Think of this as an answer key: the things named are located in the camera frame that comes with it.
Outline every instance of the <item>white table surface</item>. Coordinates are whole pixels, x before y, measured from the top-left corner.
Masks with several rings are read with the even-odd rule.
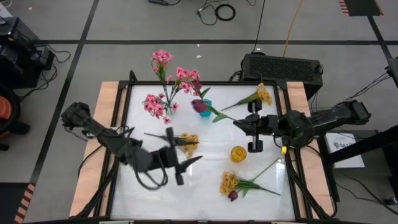
[[[253,93],[257,86],[204,86],[211,87],[205,98],[212,101],[214,108],[220,110]],[[262,105],[260,115],[277,114],[275,95],[272,86],[267,86],[273,104]],[[264,142],[264,151],[248,153],[247,158],[239,164],[230,160],[234,146],[243,146],[247,150],[252,137],[245,134],[232,124],[230,119],[217,123],[215,117],[202,118],[196,113],[190,102],[195,96],[179,92],[174,102],[180,108],[170,118],[171,124],[165,125],[161,119],[152,117],[144,111],[142,102],[147,94],[157,95],[162,87],[133,86],[126,124],[135,127],[132,138],[144,141],[143,147],[155,151],[167,143],[161,139],[147,136],[144,133],[164,135],[165,129],[172,126],[174,133],[197,134],[198,149],[193,156],[203,157],[191,165],[183,174],[185,184],[177,186],[174,168],[167,169],[169,182],[157,191],[149,191],[140,186],[130,166],[119,166],[116,189],[114,192],[112,219],[151,219],[151,220],[294,220],[292,197],[284,165],[284,156],[274,145],[272,137],[260,136]],[[236,106],[224,111],[235,119],[243,119],[249,112],[247,105]],[[186,159],[182,151],[177,150],[180,162]],[[258,175],[269,164],[280,158],[278,163],[270,167],[256,179],[260,186],[278,192],[281,196],[261,190],[250,190],[242,198],[230,202],[227,196],[220,194],[221,176],[224,170],[235,171],[240,177],[251,179]],[[162,179],[160,169],[150,171],[158,182]],[[141,175],[147,185],[151,183]]]

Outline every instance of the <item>table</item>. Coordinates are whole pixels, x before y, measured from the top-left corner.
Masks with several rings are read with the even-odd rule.
[[[109,127],[111,124],[113,109],[116,102],[116,94],[118,92],[118,86],[119,82],[103,82],[99,92],[98,101],[93,117],[95,120],[97,120],[106,127]],[[307,116],[310,116],[303,83],[288,82],[287,93],[289,94],[291,109],[302,111]],[[284,103],[283,91],[281,89],[279,90],[279,95],[282,111],[285,113],[286,108]],[[122,91],[116,126],[119,126],[121,124],[125,96],[126,91]],[[85,149],[85,157],[89,153],[94,151],[98,146],[99,143],[97,142],[97,140],[89,140]],[[318,150],[318,145],[316,141],[312,142],[311,146]],[[78,179],[78,183],[76,186],[75,196],[73,198],[73,203],[70,210],[70,216],[79,213],[83,209],[83,207],[90,201],[91,197],[97,190],[100,182],[104,155],[105,150],[101,149],[95,155],[93,155],[92,158],[89,159],[83,166],[80,172],[80,178]],[[331,215],[333,213],[333,207],[330,199],[325,173],[323,171],[322,160],[308,148],[302,149],[301,155],[303,172],[305,174],[307,188],[314,196],[315,200],[319,203],[319,205],[327,212],[327,214]],[[300,190],[297,187],[296,192],[300,217],[307,217],[304,199]],[[101,201],[102,206],[101,210],[99,211],[99,215],[105,215],[108,197],[109,186],[103,195]]]

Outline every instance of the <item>purple tulip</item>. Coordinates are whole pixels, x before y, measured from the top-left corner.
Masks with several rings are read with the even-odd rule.
[[[201,89],[200,81],[199,80],[192,81],[192,87],[194,90],[200,90]]]
[[[207,105],[203,100],[192,100],[193,109],[198,113],[203,113],[207,109]]]
[[[228,198],[231,199],[231,202],[235,201],[238,198],[238,193],[236,193],[236,191],[231,191],[231,193],[229,193]]]

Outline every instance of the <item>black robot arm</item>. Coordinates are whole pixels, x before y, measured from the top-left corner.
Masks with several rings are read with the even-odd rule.
[[[91,117],[90,109],[88,105],[84,103],[72,103],[72,105],[62,113],[61,118],[66,128],[72,130],[75,127],[81,127],[92,133],[106,150],[114,154],[124,165],[129,164],[132,166],[137,172],[175,167],[175,178],[178,185],[183,185],[181,173],[184,173],[189,165],[201,158],[201,156],[194,157],[181,164],[178,163],[175,150],[176,143],[172,128],[166,129],[170,146],[162,147],[157,151],[148,152],[142,148],[142,141],[124,136],[131,132],[132,129],[118,134],[113,129],[105,128]]]
[[[253,101],[248,104],[249,116],[234,121],[247,136],[253,136],[249,143],[249,152],[261,152],[262,141],[258,135],[284,137],[284,144],[292,147],[304,147],[313,138],[321,136],[326,131],[343,124],[364,125],[369,121],[368,113],[363,103],[356,100],[340,103],[331,109],[319,111],[311,117],[306,117],[299,111],[288,111],[281,117],[267,115],[260,117],[261,102]]]

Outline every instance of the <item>wooden table frame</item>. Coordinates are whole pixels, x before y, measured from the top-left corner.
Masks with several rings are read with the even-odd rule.
[[[125,88],[129,82],[103,82],[98,96],[97,105],[95,108],[94,119],[106,127],[120,126],[126,122],[127,114],[123,114],[124,108],[128,106],[130,88]],[[304,112],[310,116],[308,108],[307,97],[303,83],[288,82],[287,90],[279,89],[280,110],[286,113],[287,110],[297,110]],[[96,139],[89,140],[85,157],[99,146]],[[311,146],[318,150],[316,141],[311,143]],[[296,154],[290,153],[289,157],[296,158]],[[326,182],[325,173],[323,171],[322,160],[314,152],[308,148],[302,149],[301,163],[294,162],[296,171],[305,176],[305,182],[308,190],[311,192],[315,200],[326,211],[327,214],[333,213],[328,185]],[[113,161],[112,156],[101,149],[91,159],[86,161],[80,172],[80,178],[76,186],[75,196],[73,198],[70,216],[79,213],[83,207],[90,201],[91,197],[97,190],[100,181],[104,178],[105,173],[101,172],[100,167],[111,168]],[[101,203],[93,210],[90,216],[105,216],[109,215],[111,211],[111,203],[113,201],[110,192],[114,189],[116,181],[113,181],[106,189]],[[293,205],[295,208],[295,217],[312,218],[315,213],[309,208],[308,202],[303,198],[301,191],[297,188],[291,188]]]

